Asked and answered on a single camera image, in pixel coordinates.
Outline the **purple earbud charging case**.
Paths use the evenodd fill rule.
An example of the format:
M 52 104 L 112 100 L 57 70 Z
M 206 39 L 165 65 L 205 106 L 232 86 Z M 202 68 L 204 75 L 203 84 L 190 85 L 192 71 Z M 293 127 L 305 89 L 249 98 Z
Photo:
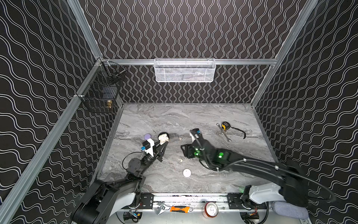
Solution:
M 149 134 L 149 133 L 147 133 L 147 134 L 144 135 L 144 139 L 145 139 L 145 140 L 151 139 L 151 137 L 152 137 L 152 136 L 151 136 L 151 134 Z

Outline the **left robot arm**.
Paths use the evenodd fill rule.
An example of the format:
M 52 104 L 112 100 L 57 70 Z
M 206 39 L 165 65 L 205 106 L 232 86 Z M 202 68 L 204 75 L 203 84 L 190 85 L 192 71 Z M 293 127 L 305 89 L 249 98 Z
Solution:
M 153 155 L 143 152 L 141 159 L 131 159 L 123 179 L 113 182 L 95 180 L 75 207 L 71 220 L 76 224 L 105 224 L 122 208 L 140 206 L 144 173 L 156 160 L 162 162 L 167 145 L 167 142 L 157 144 L 153 147 Z

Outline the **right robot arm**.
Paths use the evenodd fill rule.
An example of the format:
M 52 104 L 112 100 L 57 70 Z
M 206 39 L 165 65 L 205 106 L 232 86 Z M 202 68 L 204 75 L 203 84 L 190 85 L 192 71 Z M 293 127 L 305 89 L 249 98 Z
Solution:
M 334 193 L 327 187 L 304 176 L 293 166 L 282 163 L 262 161 L 243 156 L 232 150 L 215 148 L 209 141 L 195 139 L 191 144 L 181 145 L 184 156 L 196 158 L 205 168 L 216 171 L 233 171 L 260 177 L 278 186 L 280 200 L 299 207 L 307 207 L 309 201 L 332 203 Z M 309 196 L 309 183 L 313 183 L 328 192 L 328 198 Z

